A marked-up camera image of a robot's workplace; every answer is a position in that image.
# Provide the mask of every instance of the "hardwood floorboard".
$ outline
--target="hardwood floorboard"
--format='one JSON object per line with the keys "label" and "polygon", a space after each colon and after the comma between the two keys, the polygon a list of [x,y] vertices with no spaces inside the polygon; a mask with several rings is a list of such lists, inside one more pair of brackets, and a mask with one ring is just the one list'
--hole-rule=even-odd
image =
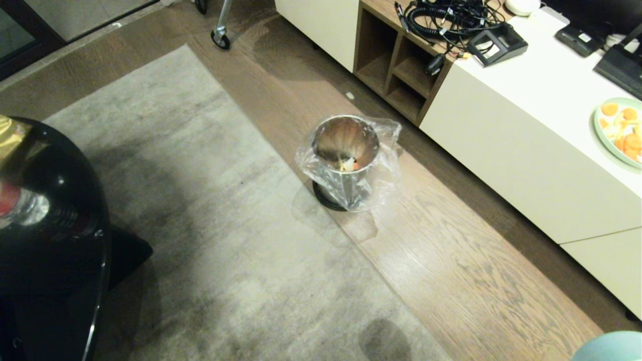
{"label": "hardwood floorboard", "polygon": [[230,51],[209,38],[219,9],[211,2],[202,17],[182,2],[124,26],[7,88],[0,114],[44,119],[187,43],[307,184],[293,156],[322,117],[358,112],[402,123],[398,202],[333,216],[456,359],[568,359],[602,330],[642,330],[510,204],[315,51],[271,1],[234,2]]}

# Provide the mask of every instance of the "caster wheel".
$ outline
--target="caster wheel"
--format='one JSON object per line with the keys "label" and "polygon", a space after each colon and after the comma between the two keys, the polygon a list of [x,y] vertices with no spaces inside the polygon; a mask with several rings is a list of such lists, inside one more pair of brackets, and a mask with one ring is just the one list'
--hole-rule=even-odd
{"label": "caster wheel", "polygon": [[205,13],[207,12],[206,0],[195,0],[194,4],[196,4],[196,9],[198,10],[198,12],[205,15]]}
{"label": "caster wheel", "polygon": [[227,38],[226,35],[223,35],[221,37],[221,41],[218,42],[216,41],[216,37],[214,36],[214,30],[212,33],[209,35],[212,38],[212,41],[221,49],[228,50],[230,48],[230,39]]}

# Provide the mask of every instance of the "doorway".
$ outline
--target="doorway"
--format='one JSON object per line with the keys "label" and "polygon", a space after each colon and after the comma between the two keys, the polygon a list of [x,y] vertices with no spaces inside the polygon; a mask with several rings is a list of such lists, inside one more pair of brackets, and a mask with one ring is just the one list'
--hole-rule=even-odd
{"label": "doorway", "polygon": [[0,0],[0,80],[158,0]]}

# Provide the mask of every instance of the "rug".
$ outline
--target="rug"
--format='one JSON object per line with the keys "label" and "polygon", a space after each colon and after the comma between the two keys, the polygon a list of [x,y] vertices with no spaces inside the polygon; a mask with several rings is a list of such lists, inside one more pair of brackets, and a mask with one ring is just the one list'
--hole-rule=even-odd
{"label": "rug", "polygon": [[449,360],[189,47],[46,123],[155,250],[96,360]]}

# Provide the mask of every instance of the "white sideboard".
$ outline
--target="white sideboard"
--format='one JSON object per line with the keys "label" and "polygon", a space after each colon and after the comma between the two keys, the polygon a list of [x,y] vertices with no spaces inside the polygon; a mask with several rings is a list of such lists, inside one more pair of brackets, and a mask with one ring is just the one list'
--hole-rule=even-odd
{"label": "white sideboard", "polygon": [[352,72],[359,0],[275,0],[277,11]]}
{"label": "white sideboard", "polygon": [[632,96],[592,71],[598,54],[580,58],[534,22],[511,23],[526,53],[487,68],[456,61],[420,129],[642,318],[642,172],[592,123],[603,101]]}
{"label": "white sideboard", "polygon": [[642,228],[562,245],[576,261],[641,317]]}

